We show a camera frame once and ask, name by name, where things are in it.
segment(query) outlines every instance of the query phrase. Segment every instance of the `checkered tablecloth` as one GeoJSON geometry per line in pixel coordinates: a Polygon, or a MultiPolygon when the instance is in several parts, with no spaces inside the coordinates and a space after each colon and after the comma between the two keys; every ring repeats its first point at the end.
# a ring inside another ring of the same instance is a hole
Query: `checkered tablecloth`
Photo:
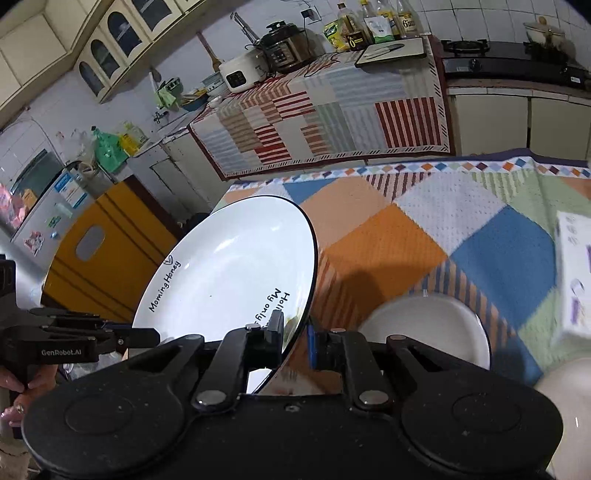
{"type": "MultiPolygon", "coordinates": [[[[301,206],[319,243],[311,312],[324,327],[353,329],[388,300],[422,289],[441,292],[480,317],[492,370],[531,385],[552,365],[585,353],[550,346],[557,295],[553,230],[558,210],[591,216],[590,170],[531,155],[237,184],[218,207],[265,194],[301,206]]],[[[289,366],[324,391],[338,390],[334,376],[310,372],[306,363],[300,339],[289,366]]]]}

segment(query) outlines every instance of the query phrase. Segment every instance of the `metal bolt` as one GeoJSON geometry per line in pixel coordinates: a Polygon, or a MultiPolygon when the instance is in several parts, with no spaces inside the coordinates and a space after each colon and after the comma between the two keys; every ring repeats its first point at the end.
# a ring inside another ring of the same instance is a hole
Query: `metal bolt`
{"type": "Polygon", "coordinates": [[[388,394],[381,390],[366,390],[359,396],[364,405],[381,405],[386,403],[389,398],[388,394]]]}
{"type": "Polygon", "coordinates": [[[197,403],[204,407],[219,405],[226,400],[226,394],[221,390],[206,390],[197,395],[197,403]]]}

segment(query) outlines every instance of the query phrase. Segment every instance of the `electric pressure cooker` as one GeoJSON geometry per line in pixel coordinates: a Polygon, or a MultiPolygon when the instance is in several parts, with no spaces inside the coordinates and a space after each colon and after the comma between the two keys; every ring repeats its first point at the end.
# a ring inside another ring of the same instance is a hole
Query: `electric pressure cooker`
{"type": "Polygon", "coordinates": [[[272,68],[279,73],[294,72],[314,60],[306,31],[285,21],[267,25],[271,31],[261,38],[272,68]]]}

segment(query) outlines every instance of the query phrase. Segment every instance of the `power outlet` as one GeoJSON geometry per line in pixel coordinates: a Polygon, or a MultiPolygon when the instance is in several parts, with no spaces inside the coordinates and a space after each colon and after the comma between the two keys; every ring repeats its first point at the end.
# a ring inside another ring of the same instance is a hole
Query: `power outlet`
{"type": "Polygon", "coordinates": [[[320,16],[320,13],[318,12],[316,6],[312,8],[307,8],[306,10],[302,10],[300,13],[302,17],[307,18],[309,20],[308,25],[322,20],[322,17],[320,16]]]}

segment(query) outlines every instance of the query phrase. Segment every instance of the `tissue box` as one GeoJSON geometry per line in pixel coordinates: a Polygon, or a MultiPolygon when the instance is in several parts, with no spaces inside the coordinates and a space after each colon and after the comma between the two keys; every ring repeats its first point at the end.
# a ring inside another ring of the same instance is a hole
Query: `tissue box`
{"type": "Polygon", "coordinates": [[[591,219],[558,212],[558,301],[552,344],[591,345],[591,219]]]}

